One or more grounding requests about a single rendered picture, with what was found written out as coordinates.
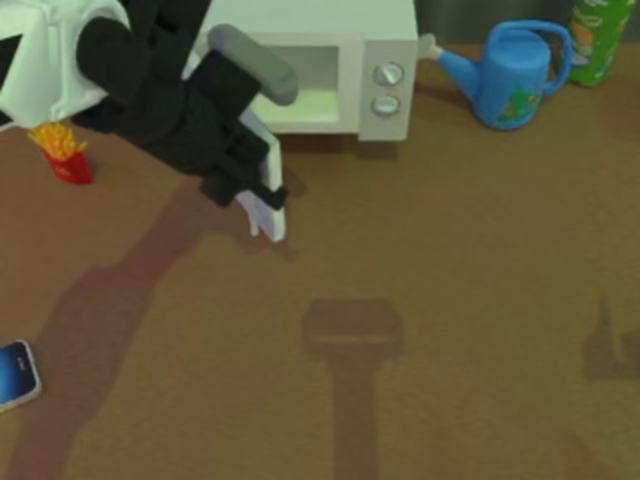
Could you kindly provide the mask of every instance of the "watering can handle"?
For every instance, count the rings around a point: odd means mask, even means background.
[[[532,30],[539,32],[549,32],[557,35],[562,40],[562,67],[556,74],[556,78],[546,82],[542,87],[542,95],[552,95],[556,93],[569,77],[571,68],[571,57],[573,50],[571,47],[571,37],[569,32],[562,25],[557,23],[544,22],[541,20],[520,20],[513,22],[502,22],[496,25],[489,34],[489,48],[495,45],[506,30]]]

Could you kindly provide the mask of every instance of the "red french fry carton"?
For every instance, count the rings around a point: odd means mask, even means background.
[[[89,164],[84,156],[84,152],[77,151],[65,160],[58,160],[51,156],[45,149],[41,150],[51,166],[54,175],[63,182],[76,185],[89,185],[92,183]]]

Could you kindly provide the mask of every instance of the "wooden table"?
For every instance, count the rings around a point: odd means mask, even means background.
[[[118,139],[74,187],[3,134],[0,341],[46,391],[0,478],[640,478],[639,56],[513,133],[421,66],[406,143],[284,139],[278,246]]]

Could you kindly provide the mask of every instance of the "watering can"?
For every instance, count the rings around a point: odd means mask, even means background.
[[[564,59],[548,80],[551,49],[534,32],[550,32],[562,40]],[[430,58],[453,79],[485,125],[514,130],[533,117],[540,100],[557,92],[569,76],[571,37],[561,25],[519,20],[496,25],[479,62],[440,48],[431,34],[420,38],[420,58]]]

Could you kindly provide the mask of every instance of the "dial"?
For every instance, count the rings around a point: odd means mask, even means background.
[[[400,100],[392,95],[383,95],[373,100],[371,108],[380,117],[391,117],[400,111]]]
[[[400,65],[387,63],[376,67],[373,77],[376,83],[382,87],[395,87],[404,78],[404,70]]]

